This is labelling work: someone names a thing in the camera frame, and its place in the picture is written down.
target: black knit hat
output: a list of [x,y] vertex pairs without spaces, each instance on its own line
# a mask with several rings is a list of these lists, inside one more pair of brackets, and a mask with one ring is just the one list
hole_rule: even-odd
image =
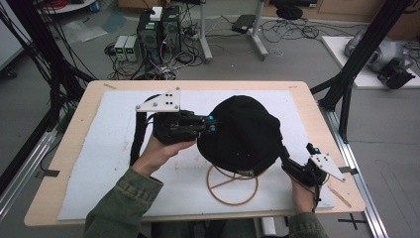
[[197,147],[214,166],[255,177],[280,155],[280,122],[255,99],[230,97],[210,115],[218,121],[217,131],[199,138]]

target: green sleeve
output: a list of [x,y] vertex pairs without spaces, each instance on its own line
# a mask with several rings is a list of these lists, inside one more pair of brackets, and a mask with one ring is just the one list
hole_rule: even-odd
[[294,215],[289,222],[289,238],[328,237],[314,213],[305,212]]
[[83,237],[137,237],[142,216],[162,186],[159,180],[128,169],[87,214]]

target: white board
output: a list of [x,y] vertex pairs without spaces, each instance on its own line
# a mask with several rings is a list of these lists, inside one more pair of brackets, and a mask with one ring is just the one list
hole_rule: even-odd
[[[344,55],[344,49],[346,44],[353,37],[322,37],[324,45],[327,47],[328,51],[333,55],[336,62],[340,67],[343,67],[347,62],[347,57]],[[415,78],[409,80],[402,88],[420,88],[420,77],[411,69],[407,69],[407,72],[416,76]],[[358,89],[388,89],[382,84],[382,82],[377,79],[377,73],[368,69],[367,66],[362,68],[361,72],[355,79],[355,87]]]
[[[71,173],[58,220],[84,219],[99,199],[114,186],[129,166],[136,105],[161,93],[164,91],[109,91],[104,94]],[[283,143],[291,158],[301,164],[307,161],[308,138],[288,91],[188,91],[181,88],[180,105],[181,109],[194,111],[196,115],[208,115],[216,105],[233,95],[251,96],[271,115],[279,118]],[[151,131],[152,126],[148,128],[146,138]],[[171,158],[153,174],[153,177],[164,183],[164,187],[145,216],[292,209],[290,179],[281,169],[280,159],[260,176],[260,187],[256,196],[240,206],[222,204],[210,194],[206,186],[206,173],[210,166],[196,146]],[[255,187],[252,180],[245,184],[236,183],[217,188],[217,194],[229,198],[231,202],[238,202],[246,199]],[[321,197],[319,207],[334,207],[334,200],[327,186],[323,187]]]

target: hand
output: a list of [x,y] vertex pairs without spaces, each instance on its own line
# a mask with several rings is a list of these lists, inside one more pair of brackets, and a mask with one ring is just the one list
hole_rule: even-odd
[[315,186],[305,187],[290,177],[294,210],[296,213],[312,212],[315,200]]
[[132,169],[142,176],[150,177],[157,171],[169,158],[176,156],[180,150],[184,150],[195,144],[195,141],[181,142],[166,146],[162,144],[153,134],[149,138],[145,151],[132,165]]

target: floor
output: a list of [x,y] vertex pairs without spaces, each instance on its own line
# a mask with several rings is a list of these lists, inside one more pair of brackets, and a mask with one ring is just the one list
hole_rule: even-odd
[[[73,50],[97,78],[107,79],[113,69],[109,57],[104,54],[104,49],[115,42],[119,35],[136,33],[136,16],[122,14],[111,6],[99,13],[91,13],[84,9],[77,14],[62,14],[59,17],[64,24],[87,20],[85,24],[89,28],[102,26],[108,29],[108,34],[93,41],[71,44]],[[221,20],[223,19],[215,18],[207,21],[208,26],[215,26],[215,31],[211,34],[232,34],[226,31],[229,29],[228,24],[219,24]],[[355,34],[358,29],[364,27],[341,29]],[[325,32],[330,35],[339,34],[331,29],[325,29]],[[279,34],[284,32],[266,32],[270,41],[276,41]],[[177,79],[302,80],[309,87],[313,87],[340,70],[325,46],[318,41],[298,39],[270,43],[268,40],[262,38],[265,47],[269,51],[273,50],[273,53],[261,61],[253,43],[246,36],[209,37],[213,61],[182,68]],[[12,66],[18,76],[13,79],[0,79],[0,173],[4,172],[50,106],[49,87],[31,60],[21,55],[12,62]],[[412,69],[420,73],[418,67],[413,66]],[[324,94],[325,92],[320,92],[314,97],[321,99]],[[389,237],[419,237],[420,234],[419,108],[418,89],[353,91],[348,139]],[[340,104],[337,106],[337,112],[339,114]],[[52,157],[53,153],[46,157],[45,166]],[[1,220],[2,237],[81,236],[83,227],[80,225],[25,226],[23,219],[41,181],[34,175],[26,184],[12,208]],[[330,237],[371,237],[362,213],[319,217]],[[346,221],[352,217],[358,222]]]

